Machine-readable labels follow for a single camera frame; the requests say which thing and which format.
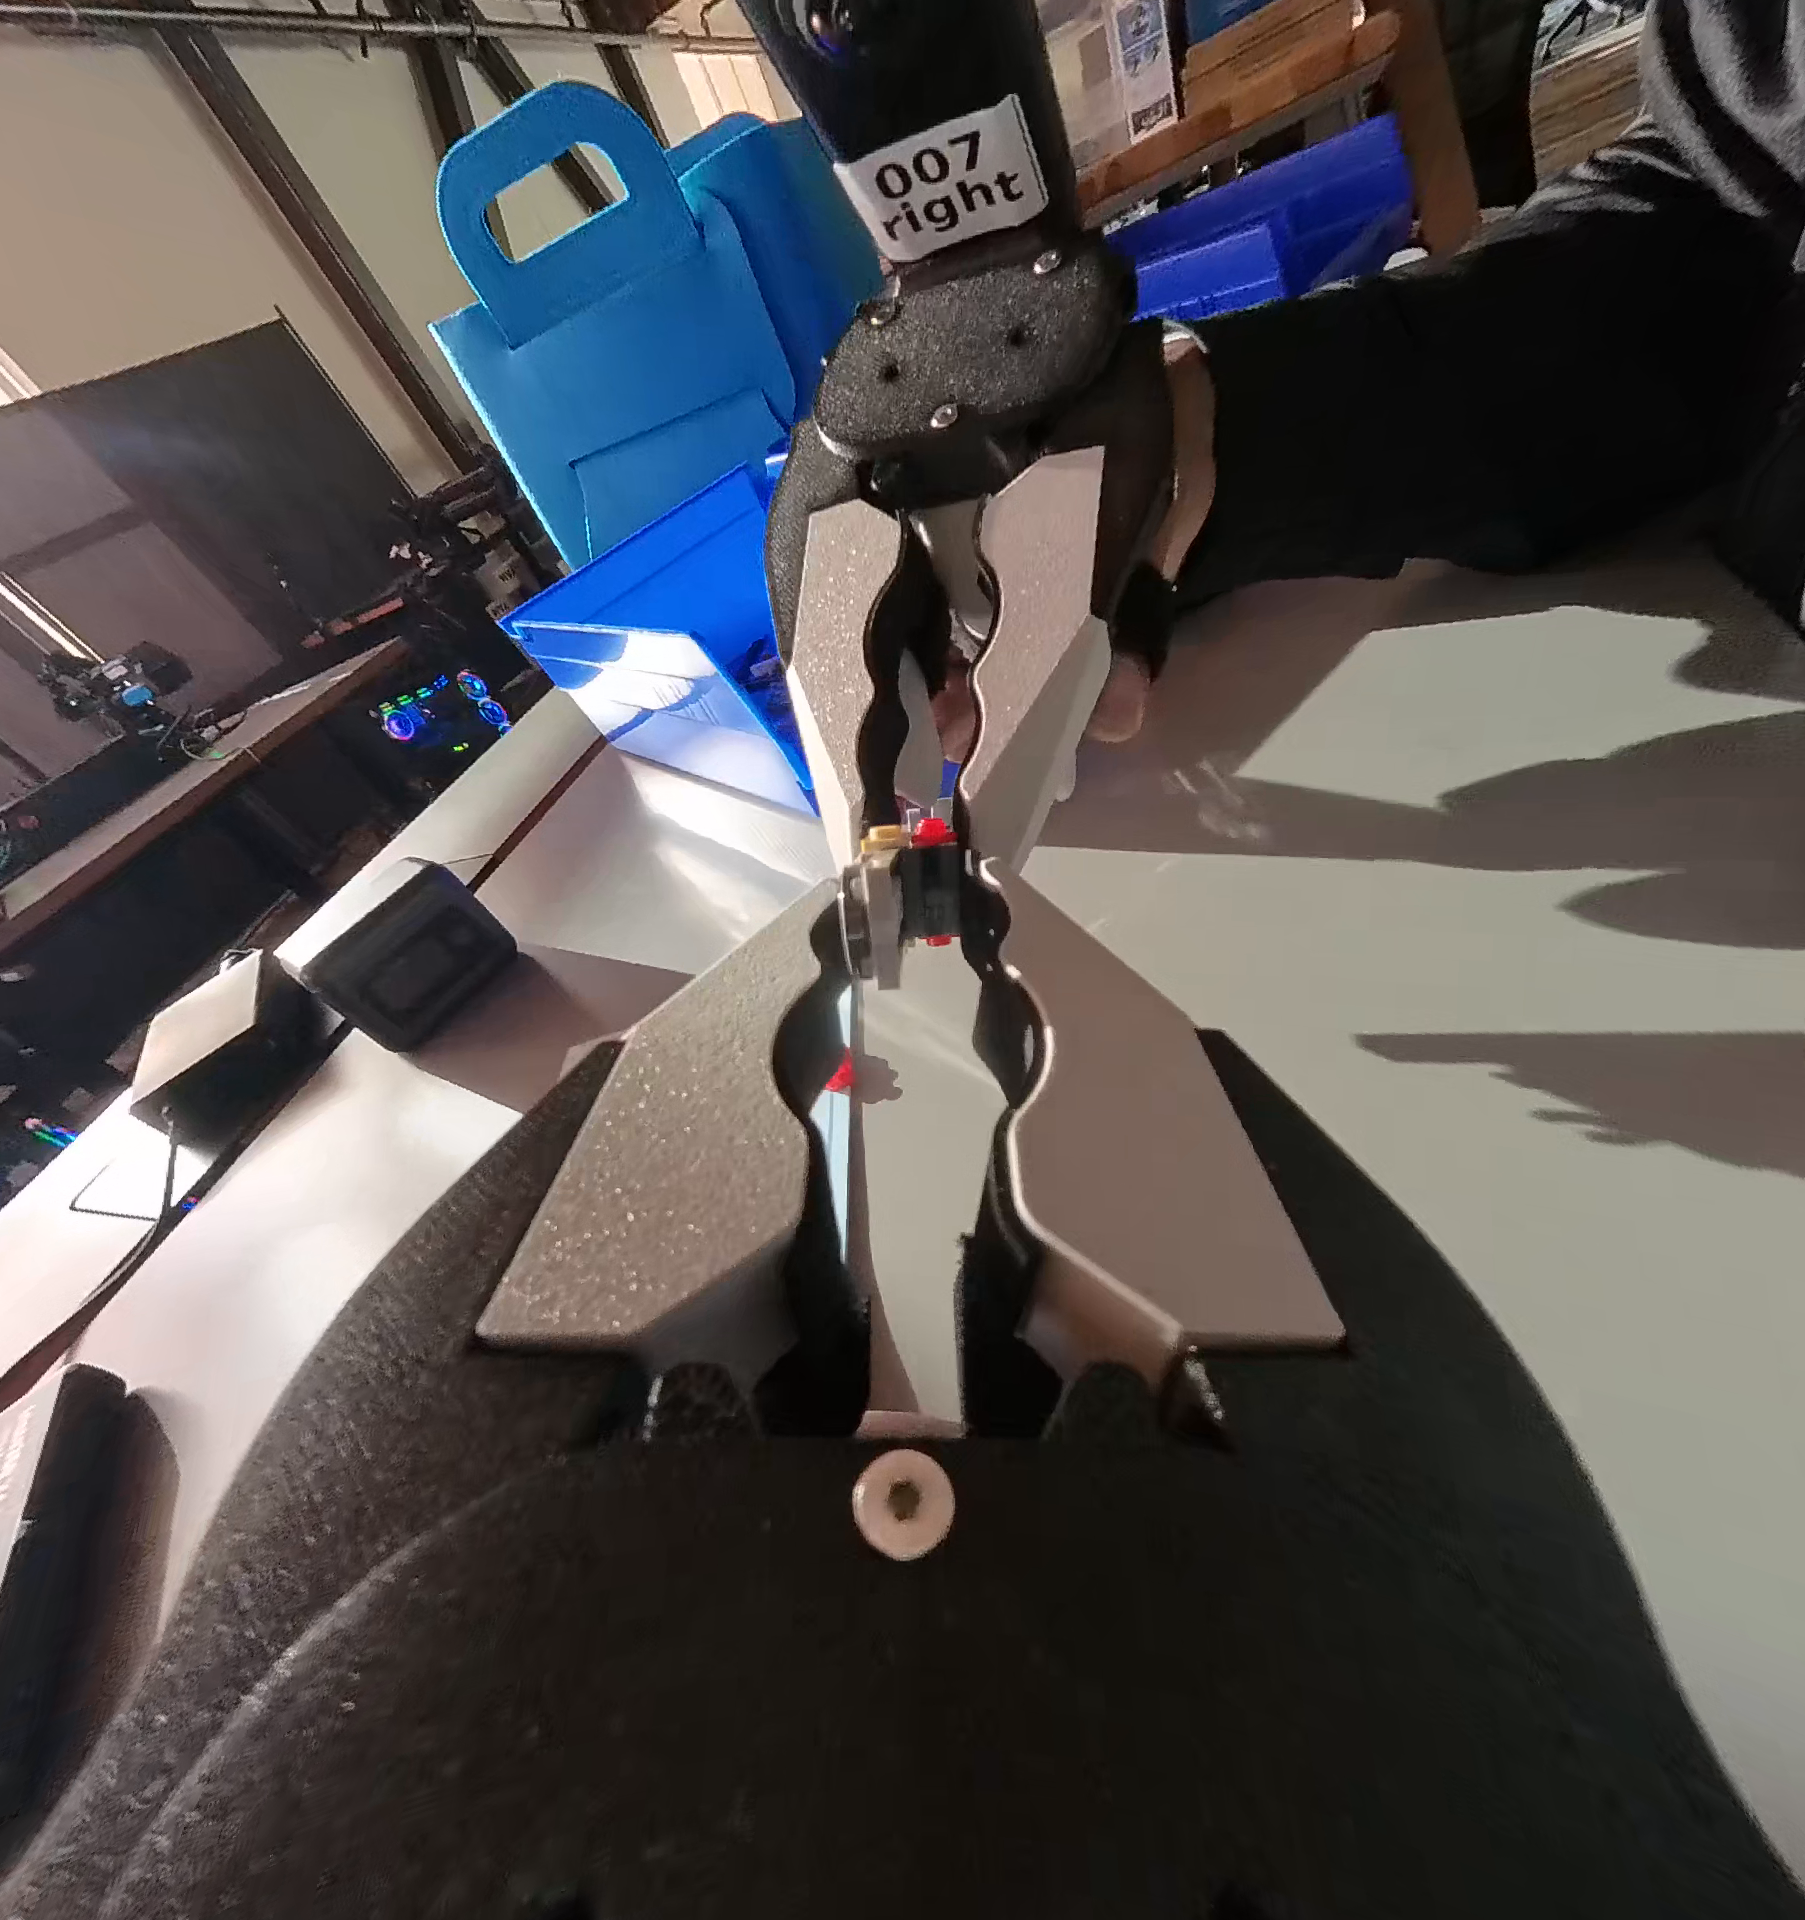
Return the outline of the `blue plastic bin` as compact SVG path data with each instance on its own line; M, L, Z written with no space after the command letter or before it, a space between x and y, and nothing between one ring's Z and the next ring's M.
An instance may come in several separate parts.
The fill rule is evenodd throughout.
M765 584L780 460L728 469L497 623L622 755L812 814Z

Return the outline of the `black box device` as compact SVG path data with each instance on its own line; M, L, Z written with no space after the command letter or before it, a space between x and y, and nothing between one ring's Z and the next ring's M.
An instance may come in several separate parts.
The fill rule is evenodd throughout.
M511 969L518 940L448 862L402 856L350 880L272 958L340 1024L414 1055Z

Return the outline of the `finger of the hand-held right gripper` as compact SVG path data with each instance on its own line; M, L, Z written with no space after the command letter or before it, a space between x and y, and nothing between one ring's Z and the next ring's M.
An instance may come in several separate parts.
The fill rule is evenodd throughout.
M999 872L1025 871L1074 773L1111 643L1094 613L1107 449L1057 449L1010 489L936 513L936 575L949 596L949 655L965 708L944 688L936 728L962 747L955 799L965 847Z
M929 676L941 662L944 593L913 533L860 497L812 516L787 695L841 871L869 828L937 803L944 755Z

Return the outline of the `black cloth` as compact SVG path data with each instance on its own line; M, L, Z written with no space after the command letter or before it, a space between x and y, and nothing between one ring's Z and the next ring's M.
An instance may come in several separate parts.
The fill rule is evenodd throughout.
M1647 120L1782 256L1721 551L1805 638L1805 2L1650 2Z

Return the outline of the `teal carry case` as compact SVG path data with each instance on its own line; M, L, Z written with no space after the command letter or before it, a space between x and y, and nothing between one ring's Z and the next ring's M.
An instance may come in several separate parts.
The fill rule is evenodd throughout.
M577 146L622 199L511 259L489 207ZM784 443L884 282L801 120L663 146L622 100L550 82L452 146L434 201L475 291L434 342L569 570Z

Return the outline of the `person's right hand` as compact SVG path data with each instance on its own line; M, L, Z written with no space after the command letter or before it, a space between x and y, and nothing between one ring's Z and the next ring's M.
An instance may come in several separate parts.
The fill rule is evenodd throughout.
M1209 347L1190 325L1167 325L1160 342L1165 389L1170 397L1170 479L1165 516L1128 565L1108 613L1111 662L1107 688L1087 714L1084 738L1127 745L1144 730L1145 700L1167 662L1176 617L1176 579L1189 565L1219 496L1219 397Z

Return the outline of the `blue storage bin on shelf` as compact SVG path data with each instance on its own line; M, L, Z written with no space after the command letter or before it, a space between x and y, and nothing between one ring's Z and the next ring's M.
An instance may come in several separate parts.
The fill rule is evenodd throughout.
M1381 111L1107 238L1135 273L1141 317L1198 325L1369 280L1413 226L1413 169Z

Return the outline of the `dark backdrop panel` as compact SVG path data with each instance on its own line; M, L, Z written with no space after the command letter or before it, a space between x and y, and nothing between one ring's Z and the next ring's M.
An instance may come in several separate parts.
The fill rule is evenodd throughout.
M291 685L386 596L414 491L288 322L0 406L0 579L191 706Z

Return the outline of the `computer with coloured lights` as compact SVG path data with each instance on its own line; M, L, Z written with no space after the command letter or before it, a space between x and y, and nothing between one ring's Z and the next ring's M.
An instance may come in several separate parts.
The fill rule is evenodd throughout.
M516 720L502 695L467 666L438 673L371 706L383 738L408 757L481 757Z

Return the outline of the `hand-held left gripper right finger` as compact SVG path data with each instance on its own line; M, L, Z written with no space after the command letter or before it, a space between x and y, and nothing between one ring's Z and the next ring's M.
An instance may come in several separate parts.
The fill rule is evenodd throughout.
M1198 1358L1343 1350L1349 1329L1194 1024L1002 861L969 861L960 950L962 1432L1035 1432L1099 1365L1157 1406Z

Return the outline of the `long toy brick assembly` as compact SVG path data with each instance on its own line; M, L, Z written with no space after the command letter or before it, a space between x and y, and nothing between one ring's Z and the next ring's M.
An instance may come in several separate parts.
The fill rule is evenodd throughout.
M869 862L858 854L841 878L841 945L858 984L893 992L912 949L949 949L971 917L971 862L951 806L906 809L913 847Z

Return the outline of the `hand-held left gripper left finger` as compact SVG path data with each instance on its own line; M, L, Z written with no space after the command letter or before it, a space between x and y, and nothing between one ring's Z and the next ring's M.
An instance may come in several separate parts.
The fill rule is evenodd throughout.
M819 1117L850 1050L847 984L821 880L636 1024L478 1339L648 1377L714 1365L771 1432L853 1432L866 1302Z

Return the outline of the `small labelled box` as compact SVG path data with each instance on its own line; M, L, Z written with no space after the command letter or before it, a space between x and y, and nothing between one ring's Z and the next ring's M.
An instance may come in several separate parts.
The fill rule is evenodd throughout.
M1038 2L1079 174L1176 123L1176 2Z

